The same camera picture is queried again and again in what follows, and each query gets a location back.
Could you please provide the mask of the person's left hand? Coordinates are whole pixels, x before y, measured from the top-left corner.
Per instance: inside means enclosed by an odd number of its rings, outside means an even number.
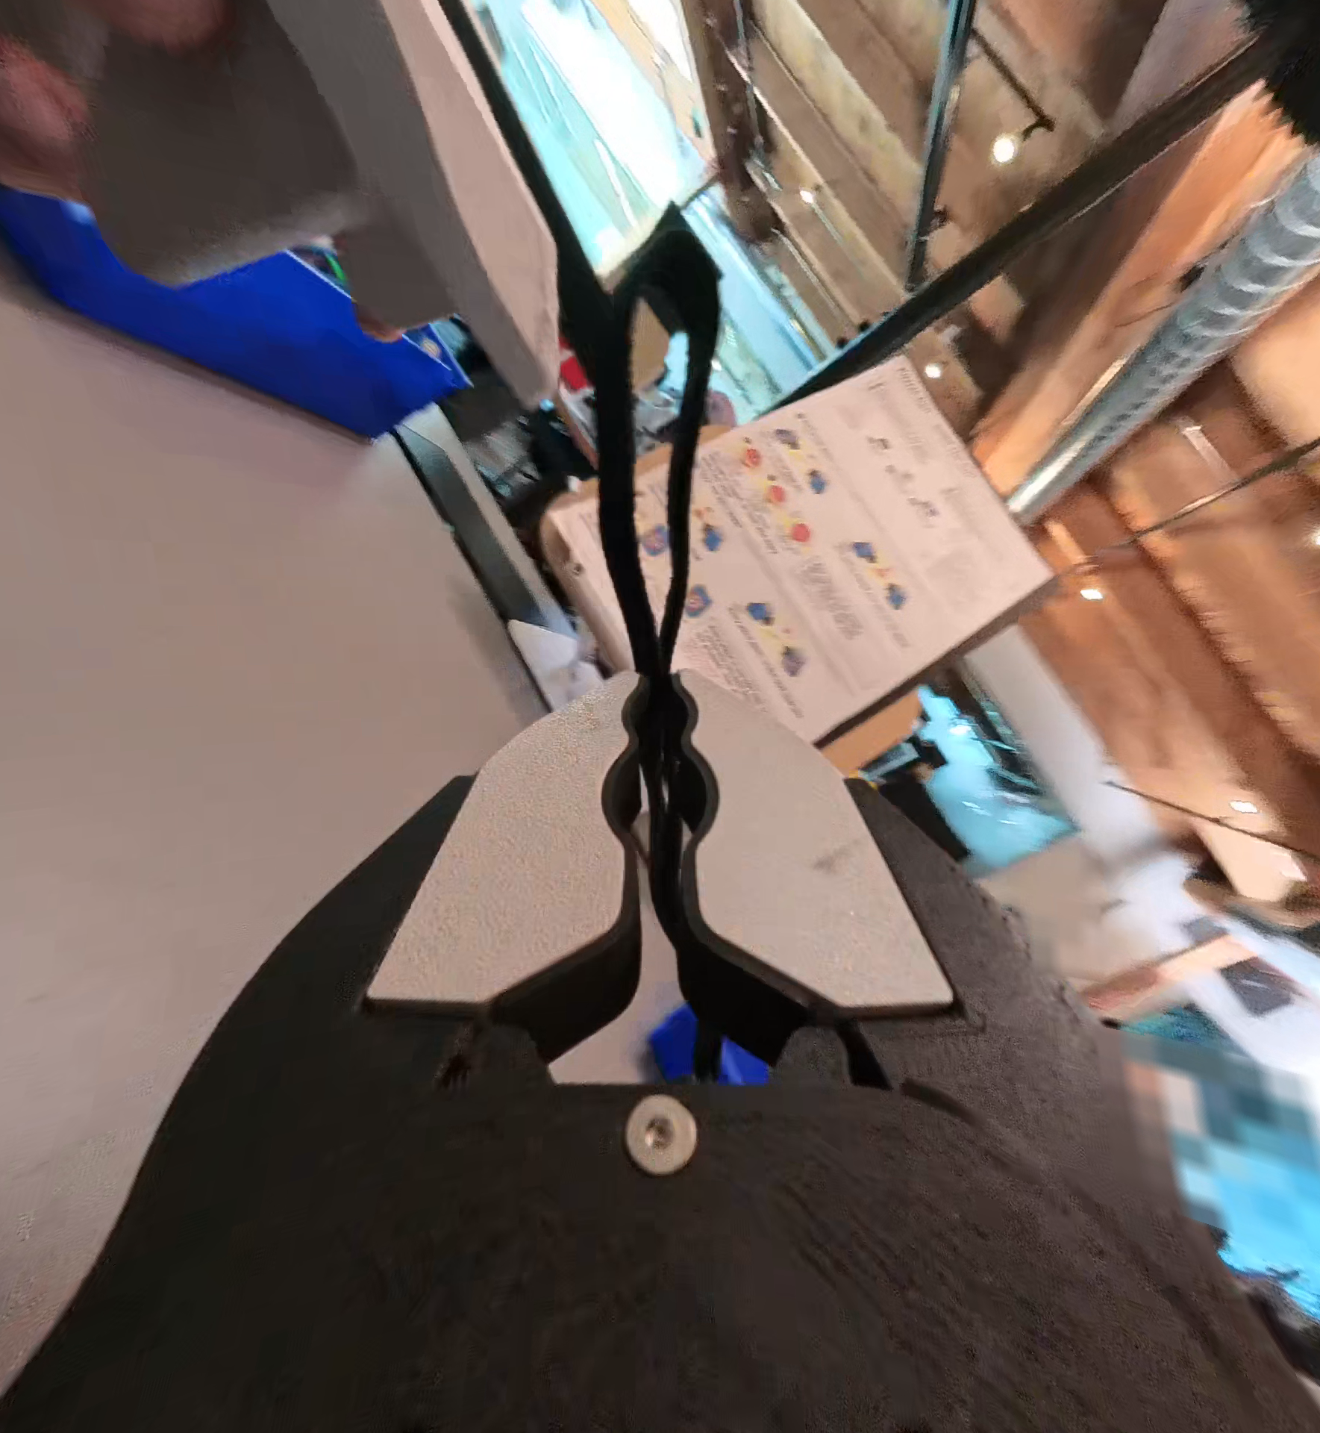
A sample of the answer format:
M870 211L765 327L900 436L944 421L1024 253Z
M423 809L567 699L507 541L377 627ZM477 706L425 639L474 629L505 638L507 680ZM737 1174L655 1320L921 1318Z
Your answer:
M87 129L77 84L0 33L0 184L78 203Z

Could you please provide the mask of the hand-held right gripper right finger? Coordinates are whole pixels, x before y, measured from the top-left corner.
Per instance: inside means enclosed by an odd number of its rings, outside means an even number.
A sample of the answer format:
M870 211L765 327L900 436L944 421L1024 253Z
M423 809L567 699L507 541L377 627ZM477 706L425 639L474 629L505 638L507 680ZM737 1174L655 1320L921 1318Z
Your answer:
M697 1018L768 1066L804 1029L928 1018L955 992L846 780L691 671L673 675L676 957Z

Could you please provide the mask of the brown backing board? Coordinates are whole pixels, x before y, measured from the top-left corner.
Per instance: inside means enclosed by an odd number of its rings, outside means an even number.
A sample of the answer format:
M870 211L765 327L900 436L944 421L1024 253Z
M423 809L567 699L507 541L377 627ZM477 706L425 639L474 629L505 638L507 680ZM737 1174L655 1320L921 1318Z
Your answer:
M603 675L628 672L631 650L597 538L597 481L571 478L543 511L537 553L553 580L579 635L582 656ZM812 745L843 775L852 777L903 744L919 726L916 691L894 696L843 733L812 738Z

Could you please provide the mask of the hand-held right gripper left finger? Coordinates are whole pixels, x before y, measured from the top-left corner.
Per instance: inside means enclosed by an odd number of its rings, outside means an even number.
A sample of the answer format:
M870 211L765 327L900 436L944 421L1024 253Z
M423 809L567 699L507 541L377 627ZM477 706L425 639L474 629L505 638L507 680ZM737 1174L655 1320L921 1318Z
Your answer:
M623 674L477 771L365 992L386 1012L520 1030L552 1063L631 1003L641 956Z

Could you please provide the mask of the silver ventilation duct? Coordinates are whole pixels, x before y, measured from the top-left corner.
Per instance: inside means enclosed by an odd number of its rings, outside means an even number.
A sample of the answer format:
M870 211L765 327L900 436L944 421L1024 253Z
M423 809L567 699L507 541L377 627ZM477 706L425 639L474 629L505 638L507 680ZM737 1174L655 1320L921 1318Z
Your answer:
M1031 527L1320 274L1320 150L1252 211L1007 496Z

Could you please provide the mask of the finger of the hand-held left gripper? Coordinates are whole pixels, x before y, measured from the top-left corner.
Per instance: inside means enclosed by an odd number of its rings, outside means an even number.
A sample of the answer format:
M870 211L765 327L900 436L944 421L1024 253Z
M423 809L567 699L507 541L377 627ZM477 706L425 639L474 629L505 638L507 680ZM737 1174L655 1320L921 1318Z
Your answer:
M83 202L111 254L180 287L365 217L355 162L270 3L187 53L107 35Z
M561 366L556 248L441 5L270 9L358 175L352 300L387 330L459 318L510 393L540 403Z

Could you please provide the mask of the blue plastic bin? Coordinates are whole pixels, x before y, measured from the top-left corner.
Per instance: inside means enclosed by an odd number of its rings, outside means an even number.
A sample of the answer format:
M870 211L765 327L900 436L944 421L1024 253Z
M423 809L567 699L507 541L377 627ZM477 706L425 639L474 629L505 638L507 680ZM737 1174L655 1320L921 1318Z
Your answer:
M10 188L0 238L72 314L358 438L468 388L429 327L367 336L343 290L289 253L168 288L120 263L83 206Z
M688 1005L668 1012L647 1035L650 1065L664 1084L694 1084L695 1048L700 1023ZM770 1066L728 1039L717 1044L712 1083L722 1087L756 1089L768 1084Z

